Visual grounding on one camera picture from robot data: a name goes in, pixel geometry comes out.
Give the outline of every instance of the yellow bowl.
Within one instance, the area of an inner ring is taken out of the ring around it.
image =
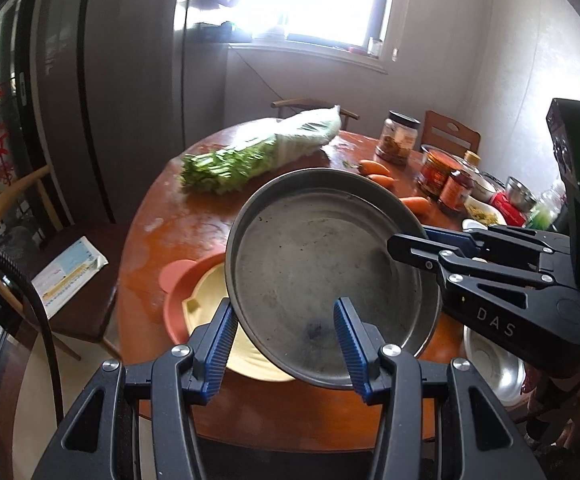
[[[199,325],[209,323],[221,300],[227,297],[225,264],[218,264],[202,276],[192,296],[183,301],[183,317],[185,317],[189,333],[191,334]],[[240,325],[237,328],[227,367],[238,374],[259,381],[282,382],[293,379],[263,357]]]

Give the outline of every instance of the carrot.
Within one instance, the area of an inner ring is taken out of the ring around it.
[[[372,174],[368,175],[367,177],[373,182],[379,184],[379,186],[383,186],[386,189],[390,189],[390,187],[392,187],[392,184],[394,184],[394,179],[391,176]]]
[[[422,196],[407,196],[406,198],[402,198],[401,202],[416,216],[427,215],[432,206],[430,200]]]
[[[385,175],[390,176],[390,170],[384,165],[375,162],[374,160],[360,160],[359,165],[356,167],[359,173],[363,176],[369,175]]]

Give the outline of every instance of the table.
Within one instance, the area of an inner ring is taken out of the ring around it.
[[[201,153],[269,132],[276,119],[239,124],[215,133],[187,152]],[[250,181],[241,192],[222,196],[186,194],[177,175],[180,157],[170,160],[154,181],[132,221],[119,269],[117,317],[126,364],[153,360],[172,346],[163,324],[161,269],[174,260],[196,260],[224,246],[245,201],[266,182],[309,167],[349,168],[374,158],[377,140],[341,132],[316,153]],[[419,195],[413,172],[391,167],[397,196]],[[460,223],[433,206],[423,224],[459,229]],[[441,314],[424,359],[447,363],[459,354],[463,326]],[[225,371],[221,390],[208,406],[195,406],[199,435],[228,444],[287,451],[341,451],[374,447],[380,407],[366,406],[352,391],[326,390],[301,381],[266,383]],[[149,416],[150,407],[140,412]],[[434,434],[433,405],[423,405],[423,437]]]

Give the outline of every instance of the silver screw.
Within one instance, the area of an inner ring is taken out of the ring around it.
[[[452,366],[454,366],[460,372],[467,372],[470,369],[470,361],[464,359],[463,357],[457,357],[452,361]]]
[[[119,367],[119,362],[116,359],[106,359],[101,367],[104,372],[113,372]]]
[[[172,347],[170,350],[174,357],[185,357],[190,353],[190,347],[188,345],[177,345]]]
[[[388,357],[396,357],[397,355],[401,354],[401,347],[389,343],[387,345],[383,345],[381,351]]]

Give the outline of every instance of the wooden chair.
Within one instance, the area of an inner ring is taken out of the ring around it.
[[[273,101],[270,103],[270,107],[278,108],[279,118],[281,119],[281,111],[283,108],[298,108],[299,110],[317,110],[318,108],[332,108],[334,104],[328,103],[327,101],[320,101],[318,99],[311,99],[309,97],[304,97],[300,99],[285,99],[284,101]],[[341,108],[339,110],[340,115],[343,116],[343,121],[341,123],[342,130],[347,129],[347,122],[349,119],[359,120],[359,115],[354,112],[350,112]]]
[[[57,234],[49,241],[40,255],[34,258],[32,262],[33,276],[82,236],[87,237],[94,247],[105,255],[108,259],[108,264],[96,273],[52,317],[50,326],[52,332],[97,343],[112,357],[120,360],[121,355],[118,349],[105,337],[105,330],[114,309],[116,280],[128,226],[123,224],[84,223],[64,228],[41,181],[49,173],[49,166],[43,166],[7,187],[0,194],[0,221],[16,203],[20,195],[32,185],[36,185],[42,204]],[[0,295],[26,320],[36,325],[34,314],[29,305],[19,301],[1,279]],[[56,336],[54,337],[54,343],[57,348],[80,360],[80,356]]]
[[[445,135],[441,135],[435,130],[439,130]],[[431,144],[452,153],[452,155],[464,156],[468,150],[477,153],[480,142],[480,134],[460,122],[432,110],[425,112],[421,144]]]

